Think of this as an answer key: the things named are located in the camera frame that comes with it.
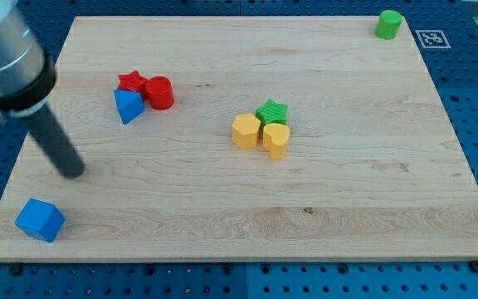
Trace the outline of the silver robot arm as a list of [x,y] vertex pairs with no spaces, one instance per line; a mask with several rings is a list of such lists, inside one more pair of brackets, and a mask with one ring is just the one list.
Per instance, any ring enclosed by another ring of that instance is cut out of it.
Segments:
[[0,0],[0,123],[6,113],[32,115],[56,82],[53,60],[27,25],[16,1]]

